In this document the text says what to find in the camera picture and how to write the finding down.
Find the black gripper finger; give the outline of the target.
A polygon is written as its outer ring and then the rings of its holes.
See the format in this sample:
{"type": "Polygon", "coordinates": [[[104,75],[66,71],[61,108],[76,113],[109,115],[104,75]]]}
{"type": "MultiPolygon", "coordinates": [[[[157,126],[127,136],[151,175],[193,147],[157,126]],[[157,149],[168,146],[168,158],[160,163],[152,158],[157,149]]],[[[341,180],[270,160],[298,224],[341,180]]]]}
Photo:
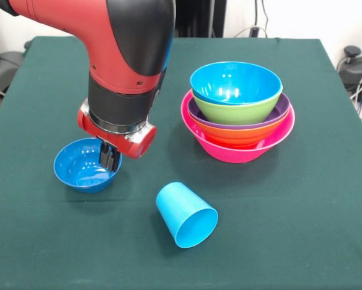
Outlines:
{"type": "Polygon", "coordinates": [[[120,161],[120,152],[113,146],[109,146],[108,165],[107,169],[109,172],[114,172],[118,168],[120,161]]]}
{"type": "Polygon", "coordinates": [[[100,146],[99,164],[103,168],[108,168],[109,155],[110,155],[109,144],[105,141],[102,141],[100,146]]]}

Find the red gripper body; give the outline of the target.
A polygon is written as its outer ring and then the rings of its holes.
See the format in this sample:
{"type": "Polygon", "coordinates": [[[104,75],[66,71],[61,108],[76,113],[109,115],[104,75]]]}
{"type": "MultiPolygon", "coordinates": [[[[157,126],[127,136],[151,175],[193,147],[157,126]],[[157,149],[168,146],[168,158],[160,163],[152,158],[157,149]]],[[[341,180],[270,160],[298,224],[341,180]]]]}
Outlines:
{"type": "Polygon", "coordinates": [[[116,134],[103,130],[90,119],[87,99],[83,101],[78,111],[77,122],[79,127],[91,136],[100,138],[122,154],[134,159],[139,158],[148,150],[157,131],[156,127],[147,121],[139,130],[128,134],[116,134]]]}

